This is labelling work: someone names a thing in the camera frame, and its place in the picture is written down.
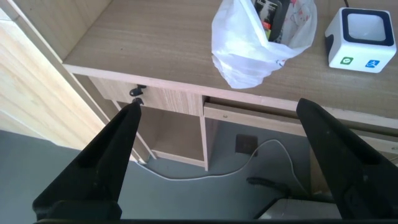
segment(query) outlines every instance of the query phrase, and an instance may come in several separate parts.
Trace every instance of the light wood wall panel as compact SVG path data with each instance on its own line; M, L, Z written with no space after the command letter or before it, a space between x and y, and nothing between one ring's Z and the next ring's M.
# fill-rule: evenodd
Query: light wood wall panel
M12 115L0 110L0 129L12 133L23 134L34 138L43 138L24 123L16 120Z
M15 22L0 21L0 109L60 146L83 149L103 128Z

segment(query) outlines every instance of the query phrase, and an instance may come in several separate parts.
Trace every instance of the cabinet shelf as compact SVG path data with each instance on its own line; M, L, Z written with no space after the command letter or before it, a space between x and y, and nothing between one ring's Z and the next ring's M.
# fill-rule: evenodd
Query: cabinet shelf
M138 132L155 156L205 166L199 117L141 108Z

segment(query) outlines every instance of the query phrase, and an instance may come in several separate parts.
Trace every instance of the gray floor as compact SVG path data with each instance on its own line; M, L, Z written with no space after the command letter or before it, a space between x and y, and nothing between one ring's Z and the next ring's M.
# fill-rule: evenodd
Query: gray floor
M306 138L231 123L220 125L209 172L166 159L151 160L148 167L176 178L231 172L249 159L234 153L237 134L255 135L259 143L280 140L292 157L297 177L310 190ZM0 131L0 222L33 222L32 201L77 154L48 141ZM171 182L130 162L119 198L122 218L250 219L279 196L275 190L247 184L250 176L286 183L295 195L305 195L294 181L285 152L272 142L241 172L216 179Z

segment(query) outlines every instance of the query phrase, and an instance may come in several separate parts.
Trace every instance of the items in bag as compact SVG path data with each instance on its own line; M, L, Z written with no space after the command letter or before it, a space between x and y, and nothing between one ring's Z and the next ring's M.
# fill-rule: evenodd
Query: items in bag
M266 31L268 41L276 41L281 34L290 0L255 0L254 8Z

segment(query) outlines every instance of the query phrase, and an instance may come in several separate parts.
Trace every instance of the wooden panel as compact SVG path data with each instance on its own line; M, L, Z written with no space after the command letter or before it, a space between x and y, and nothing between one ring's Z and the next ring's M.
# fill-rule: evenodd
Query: wooden panel
M133 97L129 94L130 90L137 88L137 85L132 83L93 77L90 79L102 96L108 100L131 103ZM142 92L144 94L139 97L143 100L144 106L197 116L203 113L200 95L151 86L142 89Z
M206 118L305 136L305 131L297 119L211 103L205 103L204 110Z
M0 21L0 109L60 146L83 149L104 124L12 21Z
M111 0L13 0L61 60L83 37Z
M39 135L36 131L26 126L24 123L14 119L11 115L0 110L0 129L4 131L9 131L12 133L23 134L26 136L40 138L43 137Z
M0 8L0 20L10 21L10 17Z
M0 0L0 20L13 21L18 16L7 0Z
M141 163L148 162L150 157L148 150L145 148L142 141L137 136L134 140L134 145L132 146L131 154L137 156Z
M155 128L159 133L153 151L204 161L198 117L164 111L163 119Z
M75 75L75 78L80 85L84 87L85 91L89 93L93 102L98 105L97 108L101 111L101 114L103 114L108 121L110 121L119 112L119 109L111 100L106 100L102 97L101 93L91 82L89 77L85 75Z
M315 1L313 46L262 85L245 90L231 89L211 59L211 22L220 2L113 1L68 56L66 67L85 75L290 111L303 97L338 119L398 128L398 104L393 103L398 98L398 57L378 75L328 67L324 31L336 13L329 11L331 0ZM363 2L356 1L355 7L368 6ZM377 4L393 15L398 12L394 1ZM398 17L392 20L398 36Z
M204 110L206 118L280 131L298 136L306 136L303 126L298 119L214 105L211 103L205 103ZM376 150L398 154L398 150L396 150L396 148L398 148L398 138L364 131L352 131Z
M200 166L200 167L204 167L205 166L205 162L200 161L198 159L191 159L191 158L178 156L178 155L170 154L170 153L167 153L167 152L156 151L156 150L154 150L154 153L159 158L170 159L170 160L173 160L173 161L183 162L183 163L186 163L186 164L191 164L191 165Z
M203 146L203 157L205 158L205 170L210 168L210 158L213 152L213 144L217 134L218 120L208 119L203 116L200 119L201 143Z

